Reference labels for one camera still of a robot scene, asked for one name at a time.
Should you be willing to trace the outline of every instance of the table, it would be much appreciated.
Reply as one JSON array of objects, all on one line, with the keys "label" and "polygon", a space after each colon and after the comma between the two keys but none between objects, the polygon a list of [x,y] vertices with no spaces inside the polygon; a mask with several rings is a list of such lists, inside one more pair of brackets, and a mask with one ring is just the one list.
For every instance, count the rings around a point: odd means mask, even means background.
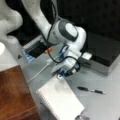
[{"label": "table", "polygon": [[[55,57],[57,55],[59,48],[60,45],[54,47],[52,56]],[[42,54],[31,64],[24,66],[23,73],[27,81],[46,65],[45,60],[48,58],[46,54]],[[52,66],[48,67],[34,81],[29,83],[32,96],[38,108],[40,108],[42,120],[55,120],[47,108],[40,104],[40,99],[36,94],[36,90],[51,78],[51,69]],[[78,73],[66,78],[66,80],[78,99],[85,106],[84,114],[90,117],[91,120],[118,120],[120,117],[120,64],[117,65],[109,76],[82,67]],[[77,89],[79,85],[102,90],[106,95],[80,91]]]},{"label": "table", "polygon": [[0,72],[0,120],[40,120],[20,66]]}]

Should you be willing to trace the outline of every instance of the paper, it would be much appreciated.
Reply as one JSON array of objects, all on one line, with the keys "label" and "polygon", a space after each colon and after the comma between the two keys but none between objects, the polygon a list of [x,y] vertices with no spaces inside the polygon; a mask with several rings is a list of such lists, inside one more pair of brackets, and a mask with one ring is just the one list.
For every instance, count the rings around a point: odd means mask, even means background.
[{"label": "paper", "polygon": [[37,93],[57,120],[75,120],[84,110],[64,78],[54,76]]}]

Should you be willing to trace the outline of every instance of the wooden surface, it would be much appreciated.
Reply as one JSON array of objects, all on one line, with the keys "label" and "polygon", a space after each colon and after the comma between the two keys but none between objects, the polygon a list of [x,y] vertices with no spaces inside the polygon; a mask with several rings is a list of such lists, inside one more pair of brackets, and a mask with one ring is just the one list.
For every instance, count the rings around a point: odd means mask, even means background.
[{"label": "wooden surface", "polygon": [[0,72],[0,120],[40,120],[19,66]]}]

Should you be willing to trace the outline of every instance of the black pen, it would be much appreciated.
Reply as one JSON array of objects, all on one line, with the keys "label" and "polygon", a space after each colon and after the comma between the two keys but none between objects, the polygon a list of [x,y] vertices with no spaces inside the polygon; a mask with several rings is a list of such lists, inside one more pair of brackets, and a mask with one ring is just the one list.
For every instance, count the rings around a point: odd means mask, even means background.
[{"label": "black pen", "polygon": [[79,90],[83,90],[83,91],[90,91],[90,92],[94,92],[94,93],[99,93],[99,94],[105,94],[103,91],[100,90],[94,90],[94,89],[88,89],[86,87],[77,87]]}]

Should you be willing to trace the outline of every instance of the black cable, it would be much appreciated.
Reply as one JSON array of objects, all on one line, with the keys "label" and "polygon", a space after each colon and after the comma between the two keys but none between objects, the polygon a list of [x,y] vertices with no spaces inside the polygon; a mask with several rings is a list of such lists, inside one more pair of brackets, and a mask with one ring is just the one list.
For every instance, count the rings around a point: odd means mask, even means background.
[{"label": "black cable", "polygon": [[[49,30],[47,39],[46,39],[45,36],[42,34],[43,37],[44,37],[44,39],[45,39],[45,42],[46,42],[46,45],[47,45],[47,49],[49,49],[49,46],[48,46],[48,44],[49,44],[49,37],[50,37],[52,28],[53,28],[53,26],[54,26],[54,24],[55,24],[55,21],[56,21],[56,18],[57,18],[57,11],[56,11],[55,5],[54,5],[54,3],[53,3],[51,0],[50,0],[50,2],[51,2],[51,4],[52,4],[53,9],[54,9],[54,12],[55,12],[55,18],[54,18],[54,22],[52,23],[51,28],[50,28],[50,30]],[[61,61],[58,62],[58,61],[54,60],[54,58],[51,56],[49,50],[48,50],[48,55],[49,55],[49,57],[50,57],[55,63],[57,63],[57,64],[62,63],[62,62],[63,62],[64,60],[66,60],[67,58],[72,58],[72,59],[74,59],[74,60],[78,63],[78,65],[79,65],[79,67],[80,67],[80,62],[79,62],[76,58],[74,58],[74,57],[72,57],[72,56],[66,56],[66,57],[63,58]]]}]

